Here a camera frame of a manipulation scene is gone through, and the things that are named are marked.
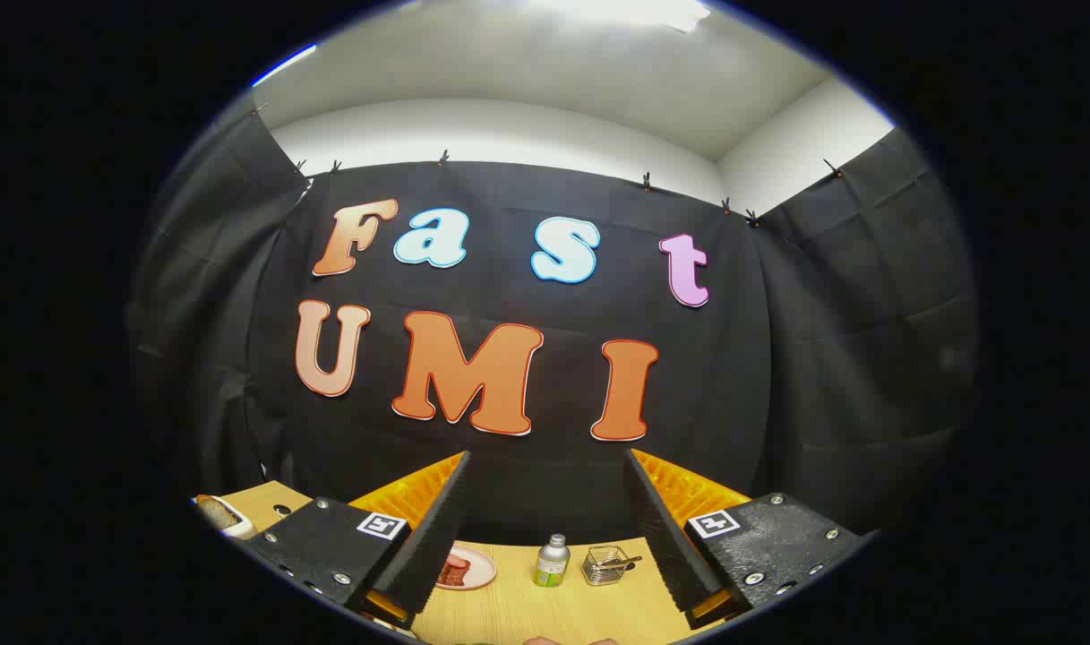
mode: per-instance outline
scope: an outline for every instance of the clip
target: clip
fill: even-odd
[[[836,177],[843,177],[843,172],[839,172],[839,169],[834,167],[832,162],[828,162],[828,160],[823,159],[823,163],[827,163],[827,168],[832,169],[832,174],[835,174]]]

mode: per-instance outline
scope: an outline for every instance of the white wall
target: white wall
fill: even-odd
[[[892,122],[839,78],[816,85],[719,160],[731,208],[762,215],[892,132]]]
[[[332,168],[437,160],[531,163],[630,181],[719,204],[719,169],[708,159],[617,123],[568,111],[475,98],[375,104],[303,119],[274,131],[311,175]]]

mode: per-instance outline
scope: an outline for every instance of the ceiling light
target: ceiling light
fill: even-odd
[[[258,81],[255,81],[254,85],[251,85],[250,87],[257,87],[258,83],[262,83],[263,81],[266,81],[266,78],[269,78],[269,77],[274,76],[276,73],[279,73],[279,71],[282,71],[282,70],[287,69],[288,66],[294,64],[295,62],[302,60],[302,58],[306,58],[306,57],[308,57],[308,54],[314,53],[315,49],[318,49],[318,46],[311,45],[310,48],[305,48],[303,50],[300,50],[300,52],[298,52],[295,54],[292,54],[292,57],[287,58],[286,62],[283,62],[282,64],[279,64],[275,69],[269,70],[269,72],[266,73],[266,76],[263,76],[263,77],[258,78]]]
[[[585,20],[631,24],[663,24],[689,33],[712,14],[697,0],[545,0],[554,8]]]

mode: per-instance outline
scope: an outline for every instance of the green label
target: green label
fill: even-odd
[[[569,567],[569,561],[556,562],[553,560],[536,559],[536,572],[533,574],[533,583],[537,587],[556,587],[565,580],[565,570]]]

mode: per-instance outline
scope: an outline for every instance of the white ceiling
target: white ceiling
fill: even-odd
[[[424,0],[349,26],[257,87],[271,129],[414,98],[573,111],[717,160],[831,76],[712,9],[691,33],[590,22],[548,0]]]

